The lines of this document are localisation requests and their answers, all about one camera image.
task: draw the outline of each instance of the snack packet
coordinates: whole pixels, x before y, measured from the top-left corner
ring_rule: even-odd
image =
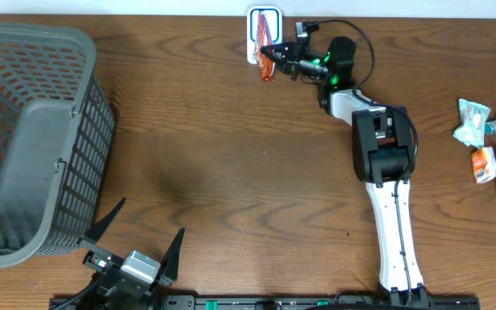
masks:
[[[453,137],[466,146],[475,146],[481,149],[484,144],[485,123],[491,109],[476,102],[458,100],[461,111],[462,125],[453,133]]]
[[[491,146],[472,153],[472,169],[476,183],[485,183],[496,177],[495,152]]]
[[[256,54],[257,64],[262,68],[262,80],[264,82],[275,81],[275,78],[273,77],[275,63],[272,62],[271,59],[265,57],[261,52],[261,47],[266,47],[268,45],[273,45],[273,40],[271,39],[271,33],[265,15],[262,14],[262,12],[259,12],[257,17],[256,46],[254,53]]]

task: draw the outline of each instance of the gray plastic basket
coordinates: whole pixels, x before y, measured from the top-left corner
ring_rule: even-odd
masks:
[[[95,60],[76,29],[0,23],[0,267],[90,227],[115,128]]]

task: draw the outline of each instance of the wooden surface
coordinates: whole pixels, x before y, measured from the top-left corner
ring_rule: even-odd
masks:
[[[350,128],[319,109],[313,86],[246,62],[245,19],[0,15],[80,28],[119,120],[97,218],[127,205],[101,245],[160,259],[187,228],[176,288],[201,295],[334,295],[375,290],[374,213],[351,163]],[[496,21],[352,19],[376,50],[363,92],[405,105],[419,132],[412,228],[433,294],[476,294],[496,309],[496,181],[477,185],[471,149],[451,135],[457,99],[496,113]],[[285,20],[292,39],[295,19]],[[369,69],[358,38],[356,78]],[[47,309],[90,279],[84,251],[0,270],[0,308]]]

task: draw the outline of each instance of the white backdrop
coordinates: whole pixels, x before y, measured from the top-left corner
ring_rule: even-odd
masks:
[[[285,16],[496,18],[496,0],[0,0],[0,13],[245,16],[253,5]]]

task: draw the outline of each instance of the orange packet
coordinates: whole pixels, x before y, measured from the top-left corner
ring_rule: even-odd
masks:
[[[491,146],[472,153],[472,169],[476,183],[485,183],[496,177],[495,152]]]
[[[273,40],[271,39],[267,19],[265,19],[265,15],[262,14],[262,12],[259,12],[257,16],[256,48],[254,53],[256,54],[257,64],[262,68],[262,80],[264,82],[275,81],[275,78],[273,77],[275,63],[273,63],[271,59],[265,57],[261,51],[261,47],[266,47],[268,45],[273,45]]]

